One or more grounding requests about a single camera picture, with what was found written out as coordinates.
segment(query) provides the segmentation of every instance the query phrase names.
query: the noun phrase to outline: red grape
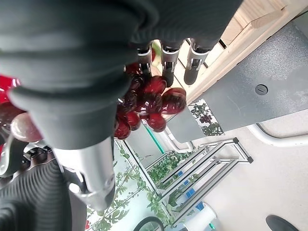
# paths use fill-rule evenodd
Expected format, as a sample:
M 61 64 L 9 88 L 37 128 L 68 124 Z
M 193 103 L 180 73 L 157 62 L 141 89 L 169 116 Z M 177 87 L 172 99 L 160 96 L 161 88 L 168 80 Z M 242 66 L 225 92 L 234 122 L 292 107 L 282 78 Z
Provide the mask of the red grape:
M 144 88 L 146 93 L 163 93 L 166 89 L 166 81 L 161 76 L 153 76 Z
M 165 94 L 172 94 L 172 93 L 181 93 L 182 95 L 186 96 L 186 91 L 183 88 L 170 88 L 169 90 L 167 90 Z
M 124 96 L 124 107 L 129 111 L 133 111 L 137 107 L 137 93 L 134 91 L 129 91 Z
M 133 90 L 127 92 L 123 98 L 120 99 L 117 106 L 117 113 L 124 115 L 133 111 L 137 107 L 137 93 Z
M 159 93 L 145 93 L 138 99 L 136 112 L 140 114 L 158 113 L 162 108 L 162 96 Z
M 130 125 L 124 118 L 119 118 L 119 126 L 115 130 L 114 137 L 119 140 L 124 140 L 130 135 Z
M 125 118 L 127 119 L 132 131 L 135 131 L 140 127 L 141 121 L 136 112 L 128 112 L 125 115 Z
M 180 113 L 186 107 L 185 96 L 181 93 L 164 94 L 162 97 L 162 114 L 173 115 Z
M 138 91 L 143 86 L 143 79 L 136 74 L 132 74 L 132 79 L 130 83 L 130 90 Z
M 135 74 L 139 74 L 140 73 L 140 69 L 139 69 L 139 64 L 138 63 L 132 63 L 132 64 L 128 64 L 125 66 L 126 73 L 135 73 Z
M 161 132 L 166 128 L 166 121 L 160 113 L 150 114 L 147 123 L 155 132 Z
M 139 118 L 140 118 L 140 120 L 146 121 L 149 118 L 149 115 L 148 114 L 139 114 Z

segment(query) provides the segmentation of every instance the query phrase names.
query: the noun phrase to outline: black ribbed cover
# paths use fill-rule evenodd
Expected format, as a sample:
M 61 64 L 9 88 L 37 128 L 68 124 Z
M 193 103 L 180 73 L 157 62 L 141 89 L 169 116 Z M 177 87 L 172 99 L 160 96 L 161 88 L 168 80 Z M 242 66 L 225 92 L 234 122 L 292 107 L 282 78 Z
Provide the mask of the black ribbed cover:
M 56 160 L 16 177 L 0 198 L 0 231 L 71 231 L 68 188 Z

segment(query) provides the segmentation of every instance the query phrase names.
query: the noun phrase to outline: gray plastic panel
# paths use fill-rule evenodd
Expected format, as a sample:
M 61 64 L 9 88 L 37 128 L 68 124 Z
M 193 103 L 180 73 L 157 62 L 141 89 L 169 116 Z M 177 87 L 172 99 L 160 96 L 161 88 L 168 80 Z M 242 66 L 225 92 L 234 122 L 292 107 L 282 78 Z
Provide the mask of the gray plastic panel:
M 296 25 L 303 25 L 302 18 Z M 224 131 L 308 108 L 308 38 L 288 23 L 207 90 L 204 98 Z M 255 87 L 264 84 L 266 95 Z
M 188 107 L 167 122 L 167 127 L 180 142 L 193 141 L 205 137 Z

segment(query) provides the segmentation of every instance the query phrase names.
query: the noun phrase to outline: wooden board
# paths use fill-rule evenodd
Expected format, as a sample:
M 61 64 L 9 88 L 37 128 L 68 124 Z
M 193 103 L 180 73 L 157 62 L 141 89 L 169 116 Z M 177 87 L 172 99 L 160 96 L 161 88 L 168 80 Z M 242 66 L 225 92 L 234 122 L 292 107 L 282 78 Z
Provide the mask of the wooden board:
M 221 46 L 220 43 L 217 43 L 213 49 L 210 51 L 210 53 L 207 55 L 205 59 L 205 63 L 207 66 L 211 66 L 213 62 L 223 53 L 225 49 Z
M 282 3 L 285 3 L 286 6 L 281 11 L 264 15 L 250 22 L 244 28 L 216 61 L 188 89 L 187 103 L 191 103 L 200 96 L 308 5 L 305 0 L 292 0 L 292 2 L 291 0 L 282 0 Z
M 250 22 L 275 11 L 285 5 L 279 0 L 244 0 L 236 11 L 234 18 L 245 28 Z
M 241 33 L 242 30 L 243 27 L 241 24 L 233 17 L 221 35 L 221 40 L 226 45 L 230 45 L 230 43 Z

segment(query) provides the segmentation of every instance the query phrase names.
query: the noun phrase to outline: green leaf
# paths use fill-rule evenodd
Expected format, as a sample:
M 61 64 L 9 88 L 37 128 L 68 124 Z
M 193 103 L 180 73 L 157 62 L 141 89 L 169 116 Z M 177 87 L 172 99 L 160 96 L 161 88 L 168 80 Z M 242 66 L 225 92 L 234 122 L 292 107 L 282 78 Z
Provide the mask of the green leaf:
M 119 210 L 116 210 L 112 213 L 112 219 L 115 219 L 117 215 L 120 214 L 120 211 Z
M 96 213 L 98 216 L 101 216 L 101 217 L 104 216 L 104 211 L 96 211 Z

